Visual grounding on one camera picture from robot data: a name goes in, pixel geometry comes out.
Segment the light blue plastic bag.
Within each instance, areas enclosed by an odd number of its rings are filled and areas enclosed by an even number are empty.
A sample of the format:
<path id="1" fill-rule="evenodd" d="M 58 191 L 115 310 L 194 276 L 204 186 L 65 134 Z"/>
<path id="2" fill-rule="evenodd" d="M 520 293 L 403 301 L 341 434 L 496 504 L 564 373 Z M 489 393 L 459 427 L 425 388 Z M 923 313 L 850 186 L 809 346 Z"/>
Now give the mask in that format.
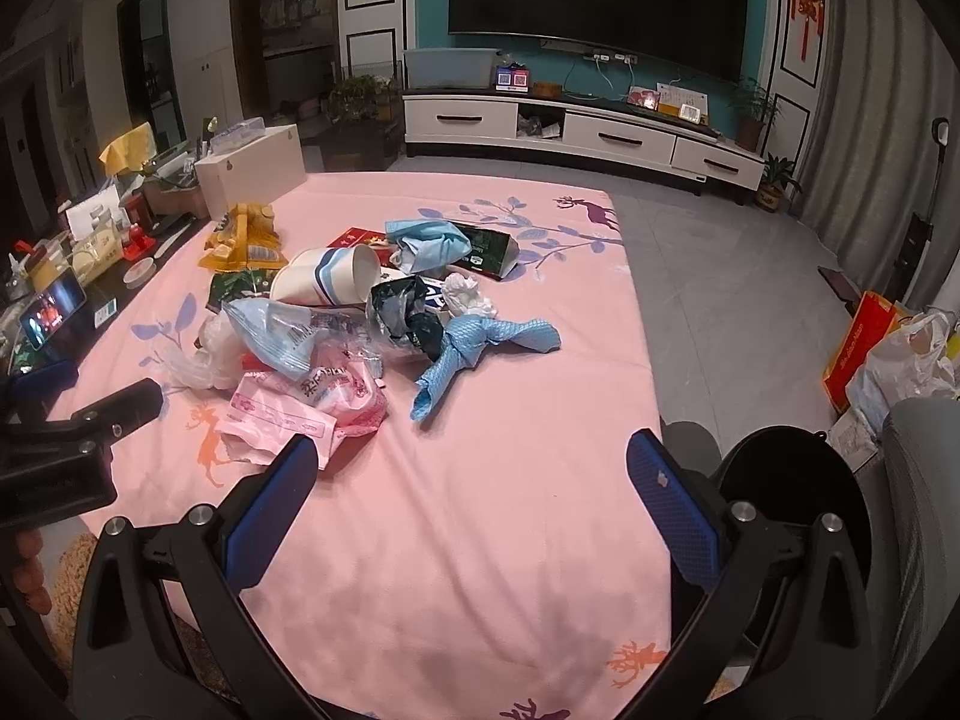
<path id="1" fill-rule="evenodd" d="M 242 298 L 225 302 L 223 312 L 262 364 L 293 382 L 309 374 L 317 333 L 309 307 Z"/>

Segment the pink plastic wrapper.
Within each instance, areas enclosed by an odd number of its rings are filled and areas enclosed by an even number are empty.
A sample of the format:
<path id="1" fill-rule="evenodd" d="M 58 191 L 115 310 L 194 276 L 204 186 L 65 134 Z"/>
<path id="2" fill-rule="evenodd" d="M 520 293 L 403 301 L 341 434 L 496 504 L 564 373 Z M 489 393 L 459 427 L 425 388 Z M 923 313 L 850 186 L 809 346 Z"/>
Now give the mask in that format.
<path id="1" fill-rule="evenodd" d="M 299 382 L 245 353 L 218 433 L 233 457 L 259 465 L 296 434 L 309 437 L 317 468 L 324 470 L 345 440 L 377 433 L 386 416 L 386 395 L 370 363 L 342 346 L 321 343 Z"/>

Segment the yellow snack bag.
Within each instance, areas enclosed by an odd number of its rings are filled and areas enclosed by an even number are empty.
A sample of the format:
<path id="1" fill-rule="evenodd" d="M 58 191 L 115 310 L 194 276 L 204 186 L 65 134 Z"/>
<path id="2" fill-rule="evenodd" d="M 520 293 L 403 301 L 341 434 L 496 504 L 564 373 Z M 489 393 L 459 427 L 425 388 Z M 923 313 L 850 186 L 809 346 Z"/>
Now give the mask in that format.
<path id="1" fill-rule="evenodd" d="M 203 244 L 199 265 L 217 273 L 280 270 L 288 263 L 270 205 L 240 203 L 217 222 Z"/>

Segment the white blue paper cup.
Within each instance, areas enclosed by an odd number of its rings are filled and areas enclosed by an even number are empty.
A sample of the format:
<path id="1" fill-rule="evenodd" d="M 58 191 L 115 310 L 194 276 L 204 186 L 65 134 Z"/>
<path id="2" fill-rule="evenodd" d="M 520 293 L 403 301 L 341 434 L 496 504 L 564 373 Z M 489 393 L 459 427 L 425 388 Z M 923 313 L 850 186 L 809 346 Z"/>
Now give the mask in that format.
<path id="1" fill-rule="evenodd" d="M 309 249 L 293 257 L 270 284 L 270 299 L 308 307 L 356 307 L 381 278 L 367 245 Z"/>

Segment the red cigarette box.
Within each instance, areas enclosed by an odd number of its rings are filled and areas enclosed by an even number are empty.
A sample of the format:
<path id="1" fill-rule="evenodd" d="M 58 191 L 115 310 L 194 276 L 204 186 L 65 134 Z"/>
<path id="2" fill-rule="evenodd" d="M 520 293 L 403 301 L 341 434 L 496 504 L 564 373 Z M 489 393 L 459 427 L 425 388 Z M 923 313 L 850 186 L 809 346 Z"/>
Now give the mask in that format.
<path id="1" fill-rule="evenodd" d="M 347 231 L 329 242 L 329 247 L 355 247 L 355 245 L 369 245 L 373 249 L 389 247 L 387 236 L 382 231 L 364 229 L 364 227 L 348 227 Z"/>

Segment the green wrapper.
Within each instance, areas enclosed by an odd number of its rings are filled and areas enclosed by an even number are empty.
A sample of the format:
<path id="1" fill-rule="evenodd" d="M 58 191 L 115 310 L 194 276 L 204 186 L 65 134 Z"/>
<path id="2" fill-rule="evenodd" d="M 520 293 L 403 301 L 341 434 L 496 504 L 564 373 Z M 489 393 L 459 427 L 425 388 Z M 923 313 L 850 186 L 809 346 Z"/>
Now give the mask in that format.
<path id="1" fill-rule="evenodd" d="M 366 302 L 371 335 L 394 359 L 436 361 L 443 353 L 444 322 L 431 298 L 438 291 L 420 277 L 381 281 Z"/>

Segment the blue mesh rag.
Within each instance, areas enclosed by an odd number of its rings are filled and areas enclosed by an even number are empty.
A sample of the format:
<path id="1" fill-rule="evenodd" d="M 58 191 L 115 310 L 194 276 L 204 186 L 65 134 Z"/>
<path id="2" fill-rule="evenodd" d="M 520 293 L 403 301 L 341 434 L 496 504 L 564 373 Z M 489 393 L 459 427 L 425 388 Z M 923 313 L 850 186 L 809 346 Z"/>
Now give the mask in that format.
<path id="1" fill-rule="evenodd" d="M 562 348 L 562 339 L 558 330 L 542 319 L 508 322 L 482 316 L 454 317 L 444 327 L 438 359 L 416 379 L 410 419 L 428 419 L 443 401 L 455 376 L 460 371 L 475 369 L 488 348 L 501 344 L 514 344 L 546 355 Z"/>

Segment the light blue cloth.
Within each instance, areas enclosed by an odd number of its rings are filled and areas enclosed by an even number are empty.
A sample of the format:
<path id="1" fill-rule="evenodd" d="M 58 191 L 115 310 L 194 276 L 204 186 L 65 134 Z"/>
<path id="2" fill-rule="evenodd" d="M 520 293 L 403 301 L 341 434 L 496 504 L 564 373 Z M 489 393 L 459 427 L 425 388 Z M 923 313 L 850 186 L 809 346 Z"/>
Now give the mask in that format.
<path id="1" fill-rule="evenodd" d="M 472 252 L 466 234 L 446 220 L 387 221 L 386 239 L 394 248 L 392 265 L 405 275 L 454 265 Z"/>

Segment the dark green snack bag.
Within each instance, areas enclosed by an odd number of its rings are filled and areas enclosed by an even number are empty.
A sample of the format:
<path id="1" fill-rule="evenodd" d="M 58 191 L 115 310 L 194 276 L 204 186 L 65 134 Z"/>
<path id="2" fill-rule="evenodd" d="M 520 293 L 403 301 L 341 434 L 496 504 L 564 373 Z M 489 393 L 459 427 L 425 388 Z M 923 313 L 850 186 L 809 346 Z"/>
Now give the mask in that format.
<path id="1" fill-rule="evenodd" d="M 455 223 L 455 227 L 470 242 L 470 252 L 455 265 L 495 280 L 504 280 L 511 273 L 519 257 L 519 244 L 512 236 L 471 224 Z"/>

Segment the white tissue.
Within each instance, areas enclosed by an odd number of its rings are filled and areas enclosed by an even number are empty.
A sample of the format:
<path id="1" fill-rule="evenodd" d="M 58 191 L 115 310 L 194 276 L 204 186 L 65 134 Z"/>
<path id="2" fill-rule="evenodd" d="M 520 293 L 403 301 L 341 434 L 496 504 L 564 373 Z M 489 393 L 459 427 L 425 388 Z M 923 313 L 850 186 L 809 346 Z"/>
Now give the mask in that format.
<path id="1" fill-rule="evenodd" d="M 482 293 L 475 278 L 466 277 L 462 273 L 451 273 L 444 278 L 441 293 L 446 309 L 453 317 L 477 316 L 494 319 L 498 316 L 498 310 L 491 299 Z"/>

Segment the white storage box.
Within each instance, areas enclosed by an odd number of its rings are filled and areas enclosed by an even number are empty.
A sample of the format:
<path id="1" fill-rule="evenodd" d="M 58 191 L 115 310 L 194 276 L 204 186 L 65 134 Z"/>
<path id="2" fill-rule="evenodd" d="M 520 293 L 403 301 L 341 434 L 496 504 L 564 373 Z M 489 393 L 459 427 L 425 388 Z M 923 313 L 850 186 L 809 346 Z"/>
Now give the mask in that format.
<path id="1" fill-rule="evenodd" d="M 236 205 L 268 205 L 306 182 L 298 129 L 268 127 L 263 137 L 233 153 L 206 156 L 195 172 L 212 220 Z"/>

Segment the potted plant on floor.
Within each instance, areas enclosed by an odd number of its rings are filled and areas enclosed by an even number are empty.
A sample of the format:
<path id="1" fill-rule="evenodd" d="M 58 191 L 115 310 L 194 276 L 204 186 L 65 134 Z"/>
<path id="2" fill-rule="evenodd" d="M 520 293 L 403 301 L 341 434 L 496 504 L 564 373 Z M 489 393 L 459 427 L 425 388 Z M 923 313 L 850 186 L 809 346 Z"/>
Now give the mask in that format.
<path id="1" fill-rule="evenodd" d="M 760 208 L 770 213 L 778 213 L 779 205 L 786 197 L 789 188 L 796 192 L 802 190 L 802 185 L 794 177 L 796 163 L 768 153 L 765 158 L 765 169 L 757 190 L 757 203 Z"/>

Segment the potted plant by cabinet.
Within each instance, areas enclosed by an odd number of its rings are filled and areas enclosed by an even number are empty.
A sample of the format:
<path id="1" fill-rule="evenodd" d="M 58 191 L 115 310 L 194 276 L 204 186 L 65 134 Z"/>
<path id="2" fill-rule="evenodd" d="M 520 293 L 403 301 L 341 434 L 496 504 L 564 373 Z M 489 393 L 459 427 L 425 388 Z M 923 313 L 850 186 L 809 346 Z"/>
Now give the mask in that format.
<path id="1" fill-rule="evenodd" d="M 404 144 L 404 103 L 394 78 L 345 78 L 327 99 L 331 128 L 320 138 L 327 171 L 386 171 Z"/>

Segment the white TV cabinet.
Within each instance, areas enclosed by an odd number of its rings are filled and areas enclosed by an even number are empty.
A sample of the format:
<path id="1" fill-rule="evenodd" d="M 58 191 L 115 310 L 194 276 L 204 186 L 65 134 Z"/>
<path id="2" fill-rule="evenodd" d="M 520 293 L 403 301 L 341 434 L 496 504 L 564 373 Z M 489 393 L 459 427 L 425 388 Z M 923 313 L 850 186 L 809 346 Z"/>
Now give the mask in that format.
<path id="1" fill-rule="evenodd" d="M 711 128 L 563 99 L 412 91 L 404 96 L 404 121 L 410 146 L 527 149 L 750 192 L 765 174 L 760 156 Z"/>

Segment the grey curtain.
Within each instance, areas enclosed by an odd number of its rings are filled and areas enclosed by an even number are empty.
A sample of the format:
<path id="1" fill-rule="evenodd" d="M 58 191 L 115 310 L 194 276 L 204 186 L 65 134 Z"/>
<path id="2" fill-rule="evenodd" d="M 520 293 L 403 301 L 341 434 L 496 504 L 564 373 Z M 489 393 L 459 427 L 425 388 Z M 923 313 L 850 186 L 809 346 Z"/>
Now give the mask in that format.
<path id="1" fill-rule="evenodd" d="M 827 68 L 794 213 L 864 289 L 884 289 L 914 213 L 932 241 L 908 305 L 958 255 L 958 65 L 918 0 L 828 0 Z"/>

